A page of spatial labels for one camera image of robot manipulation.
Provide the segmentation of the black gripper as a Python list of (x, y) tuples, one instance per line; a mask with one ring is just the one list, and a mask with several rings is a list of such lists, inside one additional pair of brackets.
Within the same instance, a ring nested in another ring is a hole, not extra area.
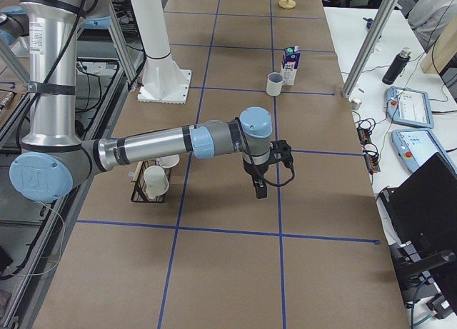
[(264, 174), (268, 171), (268, 167), (275, 162), (276, 159), (272, 153), (254, 157), (249, 156), (247, 153), (243, 154), (243, 168), (251, 176), (257, 199), (267, 197)]

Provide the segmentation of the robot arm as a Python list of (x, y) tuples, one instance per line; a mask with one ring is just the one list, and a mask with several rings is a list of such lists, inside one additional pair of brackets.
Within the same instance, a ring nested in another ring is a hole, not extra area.
[(111, 25), (110, 0), (20, 0), (29, 18), (30, 129), (13, 161), (13, 187), (33, 201), (51, 202), (115, 166), (191, 152), (197, 158), (241, 152), (258, 198), (266, 197), (274, 163), (270, 113), (251, 107), (229, 122), (83, 141), (76, 135), (76, 32)]

